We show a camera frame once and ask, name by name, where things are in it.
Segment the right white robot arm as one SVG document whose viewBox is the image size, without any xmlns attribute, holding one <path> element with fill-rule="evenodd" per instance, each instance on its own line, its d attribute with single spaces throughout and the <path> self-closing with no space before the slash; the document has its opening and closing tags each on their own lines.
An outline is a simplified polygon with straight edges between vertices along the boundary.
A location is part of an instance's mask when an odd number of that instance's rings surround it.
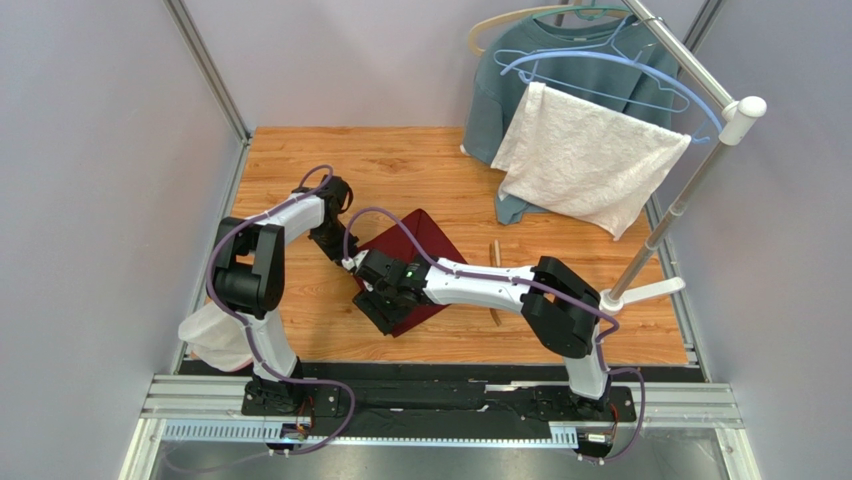
<svg viewBox="0 0 852 480">
<path fill-rule="evenodd" d="M 385 334 L 419 307 L 473 305 L 520 315 L 562 358 L 578 410 L 607 409 L 611 381 L 598 347 L 600 295 L 560 260 L 500 268 L 429 255 L 404 262 L 370 249 L 342 266 L 364 286 L 354 303 Z"/>
</svg>

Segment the light blue clothes hanger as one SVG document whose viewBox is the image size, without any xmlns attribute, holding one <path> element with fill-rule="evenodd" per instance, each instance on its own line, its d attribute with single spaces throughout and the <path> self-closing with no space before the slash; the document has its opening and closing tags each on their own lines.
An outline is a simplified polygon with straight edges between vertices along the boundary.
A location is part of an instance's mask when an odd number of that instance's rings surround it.
<svg viewBox="0 0 852 480">
<path fill-rule="evenodd" d="M 694 144 L 711 141 L 710 130 L 722 123 L 704 100 L 666 71 L 673 57 L 657 44 L 639 48 L 633 56 L 620 48 L 619 37 L 630 27 L 622 21 L 603 41 L 589 47 L 539 49 L 531 52 L 499 49 L 493 54 L 500 74 L 515 73 L 520 81 L 547 86 L 626 115 L 667 127 L 670 117 L 694 107 L 705 115 L 692 134 Z"/>
</svg>

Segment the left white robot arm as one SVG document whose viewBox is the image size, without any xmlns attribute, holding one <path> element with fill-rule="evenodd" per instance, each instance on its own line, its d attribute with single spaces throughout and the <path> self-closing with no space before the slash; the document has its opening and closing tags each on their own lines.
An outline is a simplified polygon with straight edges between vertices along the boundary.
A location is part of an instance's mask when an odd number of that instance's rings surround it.
<svg viewBox="0 0 852 480">
<path fill-rule="evenodd" d="M 253 374 L 242 410 L 248 415 L 294 415 L 307 405 L 308 381 L 278 311 L 285 289 L 285 249 L 307 236 L 334 264 L 356 251 L 340 214 L 353 193 L 333 173 L 314 188 L 300 185 L 282 203 L 246 219 L 221 220 L 205 271 L 207 294 L 234 320 L 247 341 Z"/>
</svg>

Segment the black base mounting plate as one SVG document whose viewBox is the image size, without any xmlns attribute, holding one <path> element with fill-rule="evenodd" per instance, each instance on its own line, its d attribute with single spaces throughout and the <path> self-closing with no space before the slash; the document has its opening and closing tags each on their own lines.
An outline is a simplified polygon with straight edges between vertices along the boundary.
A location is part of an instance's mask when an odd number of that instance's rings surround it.
<svg viewBox="0 0 852 480">
<path fill-rule="evenodd" d="M 306 362 L 298 373 L 320 385 L 259 380 L 233 373 L 234 412 L 249 418 L 298 418 L 325 435 L 447 440 L 526 440 L 552 422 L 628 425 L 639 412 L 631 373 L 616 375 L 607 397 L 583 400 L 557 365 Z"/>
</svg>

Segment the white mesh bag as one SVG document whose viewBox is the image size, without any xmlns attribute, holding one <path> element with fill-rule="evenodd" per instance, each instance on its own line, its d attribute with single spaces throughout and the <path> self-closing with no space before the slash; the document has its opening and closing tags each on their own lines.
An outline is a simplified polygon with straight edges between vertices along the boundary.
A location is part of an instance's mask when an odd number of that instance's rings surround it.
<svg viewBox="0 0 852 480">
<path fill-rule="evenodd" d="M 242 325 L 213 302 L 185 318 L 178 337 L 192 355 L 217 370 L 235 372 L 253 363 Z"/>
</svg>

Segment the teal sweatshirt on hanger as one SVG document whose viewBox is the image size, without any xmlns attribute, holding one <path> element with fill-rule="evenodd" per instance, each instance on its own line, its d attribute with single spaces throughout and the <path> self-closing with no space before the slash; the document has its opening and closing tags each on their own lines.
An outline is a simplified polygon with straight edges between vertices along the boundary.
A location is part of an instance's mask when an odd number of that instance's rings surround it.
<svg viewBox="0 0 852 480">
<path fill-rule="evenodd" d="M 624 234 L 691 142 L 650 69 L 677 65 L 628 17 L 585 28 L 527 17 L 489 46 L 461 149 L 503 173 L 502 224 L 551 211 Z"/>
</svg>

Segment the beige wooden hanger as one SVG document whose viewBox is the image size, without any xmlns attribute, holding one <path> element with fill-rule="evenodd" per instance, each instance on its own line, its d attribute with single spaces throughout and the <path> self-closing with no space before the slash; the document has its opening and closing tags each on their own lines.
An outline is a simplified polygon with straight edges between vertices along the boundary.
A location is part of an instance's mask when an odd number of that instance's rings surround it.
<svg viewBox="0 0 852 480">
<path fill-rule="evenodd" d="M 584 3 L 583 1 L 569 1 L 567 4 L 558 4 L 558 5 L 546 5 L 546 6 L 538 6 L 525 8 L 521 10 L 515 10 L 508 13 L 500 14 L 483 21 L 476 23 L 468 32 L 467 35 L 467 48 L 468 50 L 477 57 L 481 57 L 485 52 L 485 49 L 480 47 L 478 44 L 478 39 L 481 34 L 484 32 L 493 29 L 498 26 L 510 24 L 523 18 L 532 16 L 533 14 L 538 13 L 554 13 L 557 10 L 568 8 L 568 7 L 590 7 L 590 3 Z"/>
</svg>

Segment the aluminium frame rail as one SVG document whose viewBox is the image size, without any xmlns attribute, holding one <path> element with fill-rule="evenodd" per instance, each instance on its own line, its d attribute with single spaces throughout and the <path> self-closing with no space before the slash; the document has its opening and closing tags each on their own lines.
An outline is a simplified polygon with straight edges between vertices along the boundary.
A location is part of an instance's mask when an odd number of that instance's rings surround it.
<svg viewBox="0 0 852 480">
<path fill-rule="evenodd" d="M 242 145 L 248 145 L 252 139 L 252 131 L 247 126 L 227 88 L 188 6 L 182 0 L 164 0 L 163 3 L 195 59 L 231 130 Z"/>
</svg>

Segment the white towel on hanger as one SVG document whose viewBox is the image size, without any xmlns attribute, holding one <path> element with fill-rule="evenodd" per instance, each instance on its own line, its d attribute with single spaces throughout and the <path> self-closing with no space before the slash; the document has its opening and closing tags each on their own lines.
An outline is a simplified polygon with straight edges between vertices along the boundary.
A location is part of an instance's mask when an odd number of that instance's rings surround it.
<svg viewBox="0 0 852 480">
<path fill-rule="evenodd" d="M 532 82 L 491 163 L 505 174 L 497 218 L 517 223 L 538 207 L 619 240 L 691 142 L 689 135 Z"/>
</svg>

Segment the dark red cloth napkin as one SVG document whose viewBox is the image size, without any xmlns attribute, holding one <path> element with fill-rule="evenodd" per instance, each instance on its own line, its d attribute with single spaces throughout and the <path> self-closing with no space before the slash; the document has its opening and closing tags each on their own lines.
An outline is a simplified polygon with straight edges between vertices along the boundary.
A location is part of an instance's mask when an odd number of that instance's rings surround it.
<svg viewBox="0 0 852 480">
<path fill-rule="evenodd" d="M 414 262 L 417 256 L 421 256 L 423 262 L 428 264 L 417 250 L 416 244 L 423 247 L 424 251 L 434 259 L 444 258 L 459 263 L 466 261 L 450 238 L 422 209 L 412 211 L 401 219 L 399 225 L 392 226 L 374 239 L 358 246 L 357 253 L 376 249 L 407 263 Z M 444 309 L 444 306 L 433 303 L 433 316 Z"/>
</svg>

